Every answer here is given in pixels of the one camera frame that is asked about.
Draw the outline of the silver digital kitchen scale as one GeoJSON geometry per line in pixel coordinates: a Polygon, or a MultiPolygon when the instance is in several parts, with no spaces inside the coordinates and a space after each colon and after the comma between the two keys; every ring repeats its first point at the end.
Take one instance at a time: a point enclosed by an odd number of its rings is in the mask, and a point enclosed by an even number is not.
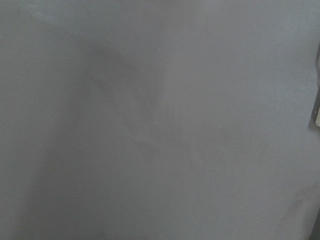
{"type": "Polygon", "coordinates": [[[320,46],[318,45],[315,57],[315,70],[317,76],[317,94],[314,101],[311,119],[316,127],[320,127],[320,46]]]}

